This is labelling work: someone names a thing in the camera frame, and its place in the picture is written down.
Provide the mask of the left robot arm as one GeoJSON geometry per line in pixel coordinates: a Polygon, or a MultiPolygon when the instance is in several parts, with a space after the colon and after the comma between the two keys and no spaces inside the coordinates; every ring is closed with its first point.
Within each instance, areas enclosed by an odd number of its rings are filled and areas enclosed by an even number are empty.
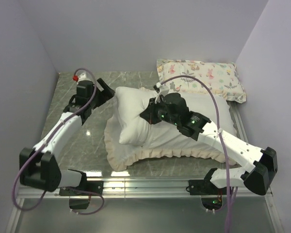
{"type": "Polygon", "coordinates": [[[24,186],[53,192],[58,188],[71,188],[76,195],[87,192],[86,173],[60,170],[57,157],[91,115],[92,110],[109,101],[115,94],[101,78],[78,81],[76,94],[52,128],[32,149],[24,148],[19,155],[19,181],[24,186]]]}

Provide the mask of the grey and cream ruffled pillowcase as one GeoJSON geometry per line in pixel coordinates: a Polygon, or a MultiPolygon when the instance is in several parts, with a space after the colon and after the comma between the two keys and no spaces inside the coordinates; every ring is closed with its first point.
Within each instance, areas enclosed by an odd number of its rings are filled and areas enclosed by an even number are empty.
{"type": "Polygon", "coordinates": [[[157,95],[146,88],[117,87],[113,116],[107,121],[104,141],[107,160],[115,171],[126,170],[148,158],[195,157],[225,162],[221,150],[183,136],[166,122],[150,125],[139,115],[157,95]]]}

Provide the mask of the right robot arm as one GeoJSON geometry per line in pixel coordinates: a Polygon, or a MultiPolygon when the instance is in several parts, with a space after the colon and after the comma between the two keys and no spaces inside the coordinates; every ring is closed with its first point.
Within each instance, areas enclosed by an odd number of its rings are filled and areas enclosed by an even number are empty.
{"type": "Polygon", "coordinates": [[[239,164],[239,168],[212,168],[205,176],[204,188],[215,194],[225,187],[246,187],[252,193],[264,196],[277,174],[276,151],[253,146],[221,129],[208,117],[189,110],[186,101],[179,93],[171,93],[149,100],[140,117],[149,124],[161,121],[176,126],[184,136],[202,142],[224,153],[239,164]]]}

